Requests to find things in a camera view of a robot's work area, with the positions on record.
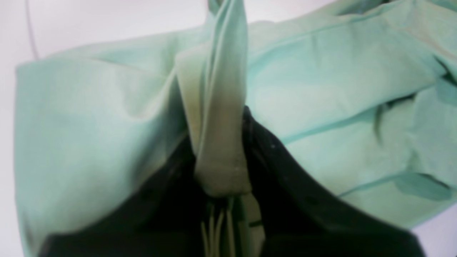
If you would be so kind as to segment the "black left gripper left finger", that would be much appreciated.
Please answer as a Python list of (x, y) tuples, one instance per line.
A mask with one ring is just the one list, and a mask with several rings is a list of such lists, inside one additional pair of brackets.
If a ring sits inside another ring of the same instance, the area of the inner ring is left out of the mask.
[(113, 212), (77, 232), (55, 233), (40, 257), (203, 257), (208, 197), (194, 180), (185, 138), (165, 165)]

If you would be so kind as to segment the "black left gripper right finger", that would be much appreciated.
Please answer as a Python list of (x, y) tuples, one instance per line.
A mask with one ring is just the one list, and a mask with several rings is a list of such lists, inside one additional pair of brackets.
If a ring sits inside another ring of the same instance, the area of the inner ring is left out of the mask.
[(344, 203), (245, 107), (243, 146), (266, 239), (262, 257), (424, 257), (412, 233)]

